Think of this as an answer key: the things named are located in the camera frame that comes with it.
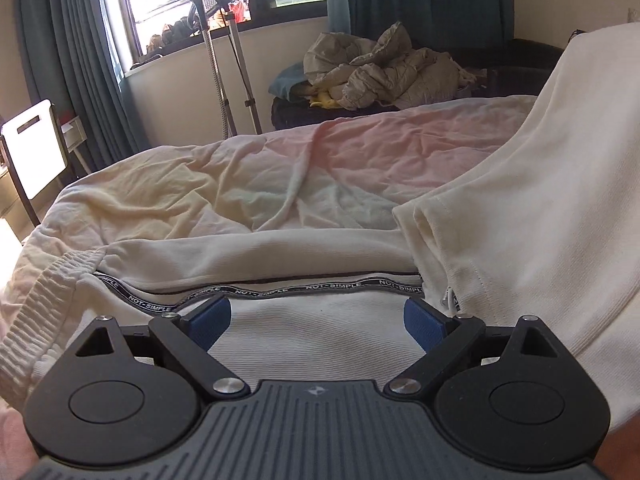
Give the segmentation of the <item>beige crumpled quilted jacket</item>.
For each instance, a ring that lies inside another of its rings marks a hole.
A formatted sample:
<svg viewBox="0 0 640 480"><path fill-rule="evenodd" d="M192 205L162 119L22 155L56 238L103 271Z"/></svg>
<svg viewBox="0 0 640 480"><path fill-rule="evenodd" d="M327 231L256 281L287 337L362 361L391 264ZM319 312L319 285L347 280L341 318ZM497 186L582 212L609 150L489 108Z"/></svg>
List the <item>beige crumpled quilted jacket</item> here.
<svg viewBox="0 0 640 480"><path fill-rule="evenodd" d="M310 96L326 90L344 110L386 104L398 110L461 98L477 76L447 52L416 49L405 26L393 24L378 40L324 32L303 58Z"/></svg>

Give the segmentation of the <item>pastel rainbow bed blanket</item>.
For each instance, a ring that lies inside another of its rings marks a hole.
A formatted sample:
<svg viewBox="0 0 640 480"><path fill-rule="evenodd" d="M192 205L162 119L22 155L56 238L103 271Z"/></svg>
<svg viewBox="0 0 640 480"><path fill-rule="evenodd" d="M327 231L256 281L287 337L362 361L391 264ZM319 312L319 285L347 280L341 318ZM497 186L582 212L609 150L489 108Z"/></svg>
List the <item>pastel rainbow bed blanket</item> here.
<svg viewBox="0 0 640 480"><path fill-rule="evenodd" d="M373 379L420 358L422 278L393 210L518 131L529 96L472 98L200 146L161 146L58 194L1 299L1 474L37 456L21 412L100 315L141 325L217 294L214 357L246 382Z"/></svg>

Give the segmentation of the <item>black sofa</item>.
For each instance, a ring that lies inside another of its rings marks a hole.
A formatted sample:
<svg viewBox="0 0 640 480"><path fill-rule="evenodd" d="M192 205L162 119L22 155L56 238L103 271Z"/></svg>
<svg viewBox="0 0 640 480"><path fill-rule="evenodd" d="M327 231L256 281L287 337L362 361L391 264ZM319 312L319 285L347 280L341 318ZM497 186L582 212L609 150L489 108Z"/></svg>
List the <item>black sofa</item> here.
<svg viewBox="0 0 640 480"><path fill-rule="evenodd" d="M452 49L450 53L469 72L480 72L478 86L471 90L470 96L495 98L539 94L563 49L542 42L514 39L502 48ZM311 107L306 100L282 99L283 92L275 88L271 88L270 93L273 95L271 123L276 130L315 125L342 117L398 111L397 107L386 104L373 104L362 110L324 110Z"/></svg>

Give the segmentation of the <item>cream white zip sweatshirt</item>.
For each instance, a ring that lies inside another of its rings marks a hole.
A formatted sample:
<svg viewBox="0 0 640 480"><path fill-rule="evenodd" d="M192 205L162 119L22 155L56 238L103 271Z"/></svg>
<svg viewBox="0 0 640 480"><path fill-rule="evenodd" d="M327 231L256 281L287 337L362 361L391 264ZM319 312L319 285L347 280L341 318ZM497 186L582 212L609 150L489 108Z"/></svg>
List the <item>cream white zip sweatshirt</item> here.
<svg viewBox="0 0 640 480"><path fill-rule="evenodd" d="M639 411L639 29L573 39L518 131L393 210L419 295L510 325L537 315L603 391Z"/></svg>

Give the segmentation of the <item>yellow cloth on sofa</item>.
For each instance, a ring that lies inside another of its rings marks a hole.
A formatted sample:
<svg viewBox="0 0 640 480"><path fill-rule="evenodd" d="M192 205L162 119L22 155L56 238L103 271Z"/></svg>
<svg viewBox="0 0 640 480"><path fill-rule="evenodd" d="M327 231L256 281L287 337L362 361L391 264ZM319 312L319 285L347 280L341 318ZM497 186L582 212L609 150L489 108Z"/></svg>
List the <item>yellow cloth on sofa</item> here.
<svg viewBox="0 0 640 480"><path fill-rule="evenodd" d="M309 98L309 106L322 110L340 110L341 104L334 100L329 91L322 90Z"/></svg>

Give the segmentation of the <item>teal curtain left of window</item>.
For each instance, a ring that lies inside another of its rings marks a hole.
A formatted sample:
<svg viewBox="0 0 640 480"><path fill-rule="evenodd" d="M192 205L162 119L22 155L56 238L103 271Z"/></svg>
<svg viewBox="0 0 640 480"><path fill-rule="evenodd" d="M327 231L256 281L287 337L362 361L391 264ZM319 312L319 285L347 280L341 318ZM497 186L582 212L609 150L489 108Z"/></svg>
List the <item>teal curtain left of window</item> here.
<svg viewBox="0 0 640 480"><path fill-rule="evenodd" d="M80 118L103 169L151 147L119 61L105 0L13 0L29 97Z"/></svg>

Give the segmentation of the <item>dark chair with white back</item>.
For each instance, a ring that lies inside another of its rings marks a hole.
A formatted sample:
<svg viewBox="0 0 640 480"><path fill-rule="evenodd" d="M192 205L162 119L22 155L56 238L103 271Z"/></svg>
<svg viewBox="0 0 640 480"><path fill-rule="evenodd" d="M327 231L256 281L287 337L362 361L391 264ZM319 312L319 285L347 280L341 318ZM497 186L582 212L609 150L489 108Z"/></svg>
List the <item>dark chair with white back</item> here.
<svg viewBox="0 0 640 480"><path fill-rule="evenodd" d="M86 174L88 162L79 148L87 141L78 116L60 124L53 103L44 99L1 127L1 158L33 226L40 219L32 200L69 166L74 155Z"/></svg>

